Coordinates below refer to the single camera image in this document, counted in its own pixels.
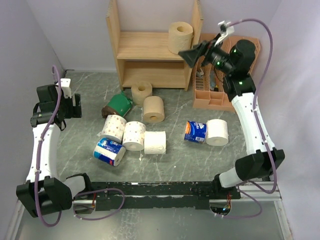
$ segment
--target toilet paper roll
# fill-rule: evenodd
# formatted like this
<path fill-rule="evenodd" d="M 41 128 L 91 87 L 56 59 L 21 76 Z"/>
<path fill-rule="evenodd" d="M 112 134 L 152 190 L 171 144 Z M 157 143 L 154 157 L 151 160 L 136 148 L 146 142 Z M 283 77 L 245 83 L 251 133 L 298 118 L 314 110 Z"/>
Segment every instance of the toilet paper roll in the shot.
<path fill-rule="evenodd" d="M 192 26 L 186 22 L 172 23 L 169 27 L 169 51 L 178 54 L 179 51 L 190 49 L 193 32 Z"/>
<path fill-rule="evenodd" d="M 103 137 L 95 146 L 93 156 L 112 166 L 118 166 L 125 152 L 124 146 Z"/>
<path fill-rule="evenodd" d="M 166 154 L 166 132 L 146 131 L 144 134 L 145 154 Z"/>
<path fill-rule="evenodd" d="M 221 119 L 212 119 L 207 123 L 206 143 L 211 146 L 224 146 L 229 142 L 227 122 Z"/>
<path fill-rule="evenodd" d="M 158 96 L 149 96 L 143 102 L 143 121 L 160 123 L 165 119 L 164 101 Z"/>
<path fill-rule="evenodd" d="M 119 115 L 108 115 L 104 122 L 101 136 L 121 143 L 127 121 Z"/>
<path fill-rule="evenodd" d="M 138 81 L 132 85 L 131 93 L 133 102 L 138 107 L 143 107 L 145 98 L 152 96 L 152 85 L 147 81 Z"/>
<path fill-rule="evenodd" d="M 123 146 L 129 151 L 144 149 L 146 126 L 138 121 L 129 121 L 125 125 Z"/>

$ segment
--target white wall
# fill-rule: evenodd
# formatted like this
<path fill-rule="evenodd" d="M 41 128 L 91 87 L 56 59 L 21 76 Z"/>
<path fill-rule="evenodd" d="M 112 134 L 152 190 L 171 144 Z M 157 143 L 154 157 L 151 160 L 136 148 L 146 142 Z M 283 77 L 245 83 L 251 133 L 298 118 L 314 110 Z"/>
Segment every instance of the white wall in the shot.
<path fill-rule="evenodd" d="M 277 148 L 278 185 L 295 240 L 320 239 L 320 5 L 282 1 L 270 29 L 274 49 L 259 105 Z M 269 39 L 255 77 L 261 76 Z"/>
<path fill-rule="evenodd" d="M 106 24 L 109 0 L 27 0 L 65 69 L 114 71 Z M 170 23 L 190 22 L 194 0 L 118 0 L 122 30 L 167 31 Z M 267 24 L 281 0 L 201 0 L 203 33 L 218 32 L 223 20 L 256 17 Z M 239 26 L 239 35 L 261 37 L 256 25 Z"/>
<path fill-rule="evenodd" d="M 36 87 L 52 83 L 56 57 L 25 0 L 0 1 L 0 239 L 17 202 L 16 186 L 32 159 L 30 118 Z"/>

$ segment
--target orange plastic organizer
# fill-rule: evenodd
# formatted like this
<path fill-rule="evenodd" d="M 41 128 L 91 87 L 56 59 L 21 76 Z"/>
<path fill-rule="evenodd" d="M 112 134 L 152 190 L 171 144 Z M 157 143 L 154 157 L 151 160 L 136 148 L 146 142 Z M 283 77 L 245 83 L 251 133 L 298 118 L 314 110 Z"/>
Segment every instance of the orange plastic organizer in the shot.
<path fill-rule="evenodd" d="M 207 40 L 210 41 L 216 35 L 204 33 L 201 34 L 201 41 Z M 230 36 L 227 40 L 223 42 L 222 49 L 225 52 L 229 52 L 230 49 L 237 43 L 237 41 L 241 39 L 247 39 L 254 43 L 255 45 L 255 59 L 251 65 L 251 69 L 249 73 L 251 74 L 256 60 L 258 58 L 260 52 L 260 43 L 258 38 L 247 37 L 247 36 Z M 210 91 L 209 89 L 209 75 L 211 71 L 211 64 L 206 65 L 205 67 L 201 67 L 201 63 L 203 62 L 204 57 L 199 58 L 197 64 L 192 70 L 192 85 L 193 85 L 193 107 L 199 109 L 212 109 L 212 110 L 222 110 L 222 111 L 230 111 L 234 112 L 235 109 L 232 106 L 231 102 L 229 102 L 228 96 L 224 93 L 223 83 L 220 80 L 223 80 L 224 73 L 216 70 L 215 82 L 218 85 L 219 91 Z M 202 78 L 196 77 L 197 69 L 202 68 L 204 72 L 204 76 Z"/>

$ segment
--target marble surface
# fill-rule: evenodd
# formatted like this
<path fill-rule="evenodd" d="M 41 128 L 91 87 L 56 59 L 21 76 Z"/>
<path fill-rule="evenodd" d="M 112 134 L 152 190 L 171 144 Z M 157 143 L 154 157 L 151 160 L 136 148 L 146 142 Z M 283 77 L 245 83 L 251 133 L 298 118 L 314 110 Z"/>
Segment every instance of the marble surface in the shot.
<path fill-rule="evenodd" d="M 61 132 L 57 172 L 60 179 L 77 173 L 87 173 L 92 181 L 211 181 L 213 177 L 234 166 L 236 159 L 246 155 L 246 143 L 240 121 L 235 113 L 192 108 L 191 89 L 153 89 L 153 95 L 164 102 L 165 120 L 146 123 L 147 131 L 166 132 L 166 154 L 145 155 L 140 151 L 127 151 L 119 166 L 111 166 L 93 157 L 100 140 L 105 120 L 101 109 L 114 94 L 121 92 L 116 73 L 68 71 L 72 91 L 81 94 L 82 118 L 66 121 Z M 131 90 L 125 89 L 131 97 Z M 134 106 L 125 116 L 129 121 L 142 121 L 142 108 Z M 183 141 L 186 121 L 206 123 L 210 119 L 223 119 L 228 124 L 229 143 L 209 146 Z"/>

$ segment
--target shelf board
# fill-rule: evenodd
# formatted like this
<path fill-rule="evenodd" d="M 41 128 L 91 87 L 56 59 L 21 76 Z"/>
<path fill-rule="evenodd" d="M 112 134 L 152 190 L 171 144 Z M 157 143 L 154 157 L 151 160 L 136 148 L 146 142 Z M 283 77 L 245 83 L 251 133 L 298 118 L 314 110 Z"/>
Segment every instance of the shelf board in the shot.
<path fill-rule="evenodd" d="M 147 81 L 153 88 L 184 89 L 183 62 L 153 62 L 153 61 L 127 61 L 124 66 L 124 88 L 138 81 Z"/>
<path fill-rule="evenodd" d="M 182 58 L 169 51 L 167 32 L 120 32 L 117 59 L 169 60 Z"/>

